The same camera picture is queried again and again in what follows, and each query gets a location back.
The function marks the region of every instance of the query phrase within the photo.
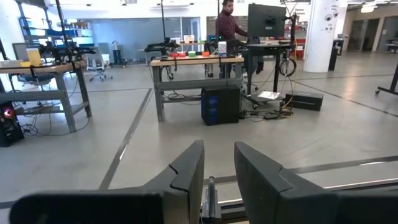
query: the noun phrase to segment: workbench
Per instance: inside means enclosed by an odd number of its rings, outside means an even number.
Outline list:
[[[83,69],[86,68],[86,62],[80,61],[75,62],[76,66],[76,76],[80,86],[81,97],[83,102],[79,105],[71,105],[68,95],[68,90],[63,79],[63,74],[65,72],[70,72],[73,70],[71,63],[64,65],[53,65],[42,68],[33,68],[34,74],[36,76],[41,75],[54,75],[55,81],[57,82],[57,90],[49,91],[24,91],[24,92],[14,92],[14,93],[0,93],[0,101],[40,101],[40,100],[60,100],[60,106],[49,106],[48,108],[35,108],[34,110],[21,111],[17,115],[27,115],[27,114],[48,114],[48,113],[64,113],[65,118],[68,123],[69,131],[72,133],[76,131],[75,118],[74,115],[77,112],[85,109],[87,117],[91,116],[90,101],[88,99],[88,93],[86,88],[85,79],[83,76]],[[0,74],[32,74],[29,67],[13,67],[0,68]]]
[[[201,79],[201,80],[188,80],[188,81],[169,81],[163,82],[162,80],[162,69],[167,66],[177,66],[179,65],[201,65],[201,64],[219,64],[219,62],[225,63],[235,63],[235,78],[220,78],[220,79]],[[156,100],[156,110],[158,121],[163,121],[163,108],[164,103],[180,103],[187,101],[199,101],[200,97],[189,97],[189,98],[177,98],[169,99],[164,96],[164,91],[172,90],[192,90],[192,89],[202,89],[206,87],[214,86],[228,86],[228,85],[242,85],[242,66],[244,59],[242,57],[233,58],[219,58],[218,55],[210,55],[209,57],[185,57],[185,58],[167,58],[165,60],[153,60],[150,65],[153,70],[154,76],[154,89],[155,89],[155,100]]]

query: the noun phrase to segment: yellow object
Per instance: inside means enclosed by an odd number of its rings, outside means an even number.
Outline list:
[[[42,64],[42,59],[38,49],[26,49],[26,52],[31,65],[40,66]]]
[[[30,62],[21,62],[21,66],[22,67],[29,67],[30,66]]]

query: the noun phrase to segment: red object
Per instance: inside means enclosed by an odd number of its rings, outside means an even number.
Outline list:
[[[178,53],[172,52],[172,53],[170,54],[170,57],[176,58],[176,57],[178,57]]]

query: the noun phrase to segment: gray table frame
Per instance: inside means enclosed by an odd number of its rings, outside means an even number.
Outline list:
[[[152,71],[154,74],[154,90],[155,90],[155,100],[156,100],[156,111],[158,121],[164,120],[164,103],[178,103],[178,102],[188,102],[188,101],[198,101],[200,97],[193,97],[188,99],[175,99],[170,100],[162,95],[163,91],[170,90],[192,90],[192,89],[202,89],[206,87],[215,86],[228,86],[228,85],[242,85],[242,62],[233,62],[230,64],[236,64],[235,78],[220,78],[220,79],[206,79],[206,80],[188,80],[188,81],[172,81],[172,82],[162,82],[162,66],[153,66]]]
[[[71,105],[68,95],[68,90],[65,84],[65,80],[63,79],[64,72],[52,73],[54,74],[55,81],[57,82],[58,90],[50,90],[50,91],[24,91],[18,93],[0,93],[0,101],[40,101],[40,100],[60,100],[62,104],[62,109],[59,106],[54,106],[51,108],[37,108],[36,110],[28,110],[28,111],[16,111],[17,115],[27,115],[27,114],[48,114],[48,113],[63,113],[65,114],[65,118],[68,123],[69,131],[75,132],[75,118],[74,115],[77,112],[85,109],[87,117],[91,116],[91,108],[90,101],[88,99],[88,92],[85,83],[85,79],[83,76],[84,67],[80,67],[76,69],[76,76],[80,86],[81,97],[83,102],[79,105]]]

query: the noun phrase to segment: paper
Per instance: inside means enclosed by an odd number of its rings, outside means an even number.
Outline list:
[[[259,94],[258,97],[267,98],[267,99],[270,99],[270,100],[274,100],[274,99],[278,98],[279,95],[280,95],[280,93],[274,93],[274,92],[269,92],[269,91],[262,91],[262,92]]]

